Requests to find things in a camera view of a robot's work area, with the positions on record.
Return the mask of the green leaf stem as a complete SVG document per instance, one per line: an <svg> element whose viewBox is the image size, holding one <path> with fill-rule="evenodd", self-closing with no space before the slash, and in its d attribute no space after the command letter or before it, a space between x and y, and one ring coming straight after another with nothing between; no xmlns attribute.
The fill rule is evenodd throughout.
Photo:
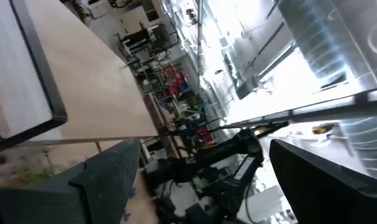
<svg viewBox="0 0 377 224"><path fill-rule="evenodd" d="M55 175L47 152L35 155L0 154L0 188L24 189Z"/></svg>

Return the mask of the black diagonal frame strut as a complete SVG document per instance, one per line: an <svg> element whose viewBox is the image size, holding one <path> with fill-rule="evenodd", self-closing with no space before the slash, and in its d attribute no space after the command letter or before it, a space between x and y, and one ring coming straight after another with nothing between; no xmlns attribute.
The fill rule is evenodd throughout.
<svg viewBox="0 0 377 224"><path fill-rule="evenodd" d="M377 88L312 105L227 124L227 129L246 128L284 121L313 122L377 116Z"/></svg>

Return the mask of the wooden shelf with black frame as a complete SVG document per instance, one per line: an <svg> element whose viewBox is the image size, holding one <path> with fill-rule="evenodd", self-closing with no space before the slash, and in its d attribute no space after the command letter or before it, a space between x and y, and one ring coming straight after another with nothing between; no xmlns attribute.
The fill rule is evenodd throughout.
<svg viewBox="0 0 377 224"><path fill-rule="evenodd" d="M0 149L156 133L128 65L59 0L0 0Z"/></svg>

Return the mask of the storage rack with coloured bins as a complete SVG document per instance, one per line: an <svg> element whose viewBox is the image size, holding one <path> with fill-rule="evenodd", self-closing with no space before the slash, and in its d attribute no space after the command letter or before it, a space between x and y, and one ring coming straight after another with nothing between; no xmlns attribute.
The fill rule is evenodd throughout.
<svg viewBox="0 0 377 224"><path fill-rule="evenodd" d="M204 102L193 91L181 65L145 66L137 71L136 80L146 93L152 93L161 111L166 112L167 120L160 126L168 133L181 136L184 143L194 147L213 142Z"/></svg>

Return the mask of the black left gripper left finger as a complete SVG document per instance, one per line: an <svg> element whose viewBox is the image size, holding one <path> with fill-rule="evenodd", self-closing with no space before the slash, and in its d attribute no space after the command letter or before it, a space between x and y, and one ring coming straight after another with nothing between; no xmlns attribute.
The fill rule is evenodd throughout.
<svg viewBox="0 0 377 224"><path fill-rule="evenodd" d="M128 139L28 189L0 188L0 224L119 224L140 150Z"/></svg>

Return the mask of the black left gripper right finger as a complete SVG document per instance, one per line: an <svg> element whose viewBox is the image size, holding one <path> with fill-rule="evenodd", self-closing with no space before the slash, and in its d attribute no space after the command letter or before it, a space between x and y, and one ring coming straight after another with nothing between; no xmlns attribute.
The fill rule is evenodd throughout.
<svg viewBox="0 0 377 224"><path fill-rule="evenodd" d="M298 224L377 224L377 179L279 139L269 158Z"/></svg>

